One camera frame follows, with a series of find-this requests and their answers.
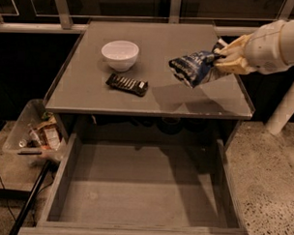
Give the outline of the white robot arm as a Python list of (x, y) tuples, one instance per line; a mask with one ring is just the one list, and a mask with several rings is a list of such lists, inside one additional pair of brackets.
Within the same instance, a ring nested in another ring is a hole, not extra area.
[(235, 74), (279, 73), (294, 67), (294, 20), (278, 20), (218, 51), (214, 62), (222, 72)]

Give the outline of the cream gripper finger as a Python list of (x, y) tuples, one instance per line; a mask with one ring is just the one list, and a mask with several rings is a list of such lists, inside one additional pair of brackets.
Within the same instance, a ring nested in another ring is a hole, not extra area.
[(220, 42), (222, 48), (215, 48), (214, 52), (220, 57), (217, 59), (218, 63), (233, 62), (244, 56), (244, 50), (249, 41), (251, 34), (243, 35), (235, 41), (227, 44), (226, 42)]
[(249, 65), (245, 58), (238, 58), (234, 61), (219, 59), (214, 63), (215, 67), (225, 73), (249, 74), (256, 71), (255, 67)]

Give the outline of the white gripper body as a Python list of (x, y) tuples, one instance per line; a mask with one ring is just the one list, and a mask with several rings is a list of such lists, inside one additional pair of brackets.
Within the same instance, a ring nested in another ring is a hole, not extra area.
[(249, 65), (259, 73), (271, 74), (289, 70), (281, 53), (284, 20), (272, 22), (254, 31), (244, 49)]

